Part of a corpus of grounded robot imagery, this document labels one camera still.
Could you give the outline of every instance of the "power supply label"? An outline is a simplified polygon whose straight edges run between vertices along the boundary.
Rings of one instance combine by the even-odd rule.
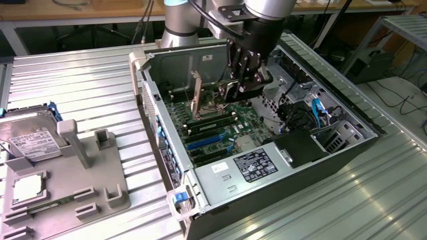
[[[60,147],[49,131],[40,131],[28,135],[11,137],[9,141],[21,154],[29,159],[60,151]]]
[[[263,148],[236,157],[234,162],[248,183],[278,172],[278,168]]]

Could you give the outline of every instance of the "robotic arm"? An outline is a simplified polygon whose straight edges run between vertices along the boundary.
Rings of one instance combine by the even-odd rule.
[[[292,12],[295,2],[296,0],[165,1],[163,48],[197,44],[196,27],[205,24],[204,19],[215,37],[228,38],[227,62],[232,81],[219,89],[227,103],[259,96],[264,86],[274,81],[266,70],[267,59],[278,45],[284,19]]]

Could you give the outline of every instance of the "metal table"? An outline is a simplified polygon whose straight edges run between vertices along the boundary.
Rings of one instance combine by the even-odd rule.
[[[426,143],[292,35],[302,57],[388,132],[375,147],[303,191],[205,237],[235,239],[423,239],[427,236]],[[60,239],[181,239],[132,97],[128,53],[141,46],[17,57],[8,108],[56,101],[79,136],[107,127],[117,135],[131,208]]]
[[[427,18],[420,15],[382,16],[370,29],[351,59],[346,61],[342,73],[346,75],[354,66],[359,53],[364,50],[382,27],[399,34],[406,40],[412,42],[427,51]]]

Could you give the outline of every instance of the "blue pcie slot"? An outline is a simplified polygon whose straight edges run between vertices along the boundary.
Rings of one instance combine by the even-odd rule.
[[[188,144],[187,150],[197,149],[197,148],[200,148],[200,147],[203,147],[205,145],[217,143],[217,142],[223,141],[223,139],[224,139],[224,133],[217,135],[217,136],[215,136],[215,137],[211,137],[208,139],[204,139],[201,141],[197,141],[195,143]]]

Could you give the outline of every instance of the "workbench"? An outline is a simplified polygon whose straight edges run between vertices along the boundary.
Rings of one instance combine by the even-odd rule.
[[[163,0],[156,0],[152,8],[149,21],[163,21],[165,7],[160,3]],[[27,0],[25,4],[4,5],[0,7],[0,30],[4,33],[7,41],[17,56],[29,54],[25,44],[23,43],[16,28],[27,27],[48,27],[48,26],[69,26],[88,24],[112,24],[112,23],[136,23],[144,13],[148,0],[143,0],[143,7],[127,10],[93,10],[92,5],[81,6],[81,11],[73,10],[69,7],[56,5],[52,0]],[[330,4],[326,13],[331,14],[320,37],[315,43],[318,47],[326,37],[327,32],[336,20],[340,9],[346,0],[340,3]],[[415,0],[403,0],[406,4],[404,15],[408,15],[414,7],[419,5]],[[312,15],[324,12],[326,5],[319,3],[302,2],[295,5],[292,15]],[[374,6],[364,0],[352,0],[347,9],[347,13],[364,12],[392,12],[396,11],[396,6],[382,5]]]
[[[426,238],[426,143],[292,34],[282,39],[387,135],[336,174],[204,240]],[[8,109],[52,100],[63,118],[77,121],[80,138],[101,128],[116,134],[131,208],[59,239],[183,239],[133,100],[128,54],[137,48],[156,45],[16,57],[4,70]]]

